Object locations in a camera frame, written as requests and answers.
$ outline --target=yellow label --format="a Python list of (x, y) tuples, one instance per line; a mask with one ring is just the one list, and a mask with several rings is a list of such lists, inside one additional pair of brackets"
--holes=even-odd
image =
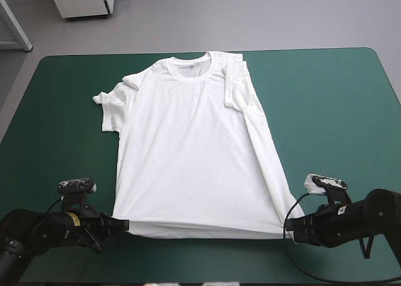
[(81, 225), (80, 219), (74, 213), (67, 212), (69, 216), (73, 219), (74, 226), (79, 227)]

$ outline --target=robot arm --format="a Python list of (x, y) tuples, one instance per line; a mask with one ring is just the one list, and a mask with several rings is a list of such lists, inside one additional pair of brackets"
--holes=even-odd
[(102, 253), (104, 239), (128, 230), (128, 220), (98, 213), (86, 204), (86, 194), (95, 189), (91, 179), (64, 181), (57, 187), (63, 196), (61, 212), (19, 209), (1, 220), (0, 285), (15, 285), (33, 257), (51, 248), (80, 245)]
[[(288, 219), (286, 229), (294, 231), (295, 242), (336, 247), (359, 239), (363, 256), (369, 258), (374, 236), (384, 234), (401, 266), (401, 194), (376, 189), (352, 203), (341, 180), (308, 175), (305, 186), (310, 194), (326, 195), (328, 204)], [(367, 247), (364, 238), (369, 238)]]

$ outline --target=white t-shirt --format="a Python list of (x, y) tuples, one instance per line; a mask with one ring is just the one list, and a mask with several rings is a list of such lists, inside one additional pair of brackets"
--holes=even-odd
[(282, 237), (295, 199), (241, 54), (161, 59), (93, 100), (120, 134), (113, 216), (130, 233)]

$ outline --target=cable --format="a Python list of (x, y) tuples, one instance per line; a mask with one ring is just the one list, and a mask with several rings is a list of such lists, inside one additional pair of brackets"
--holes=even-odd
[(62, 201), (61, 198), (59, 198), (57, 201), (55, 201), (54, 203), (51, 204), (51, 206), (48, 208), (48, 210), (46, 211), (46, 213), (49, 213), (51, 209), (53, 209), (53, 207), (55, 205), (57, 205), (57, 203), (59, 203), (60, 201)]
[(284, 225), (283, 225), (283, 240), (284, 240), (284, 248), (286, 250), (287, 256), (289, 258), (289, 260), (291, 261), (291, 263), (303, 274), (314, 278), (315, 280), (319, 280), (321, 282), (325, 282), (325, 283), (332, 283), (332, 284), (342, 284), (342, 285), (376, 285), (376, 284), (385, 284), (385, 283), (390, 283), (390, 282), (394, 282), (394, 281), (398, 281), (401, 280), (401, 276), (399, 277), (395, 277), (395, 278), (388, 278), (385, 280), (376, 280), (376, 281), (359, 281), (359, 282), (349, 282), (349, 281), (339, 281), (339, 280), (329, 280), (327, 278), (320, 278), (317, 277), (316, 275), (313, 275), (312, 273), (307, 272), (305, 269), (303, 269), (302, 267), (300, 267), (295, 260), (291, 257), (291, 255), (289, 254), (289, 250), (288, 250), (288, 246), (287, 246), (287, 241), (286, 241), (286, 224), (287, 224), (287, 220), (289, 215), (291, 214), (291, 212), (294, 210), (294, 208), (299, 204), (299, 202), (304, 198), (307, 197), (309, 195), (309, 193), (305, 193), (304, 195), (301, 195), (301, 197), (299, 197), (297, 199), (297, 201), (295, 202), (295, 204), (289, 209), (286, 218), (284, 219)]

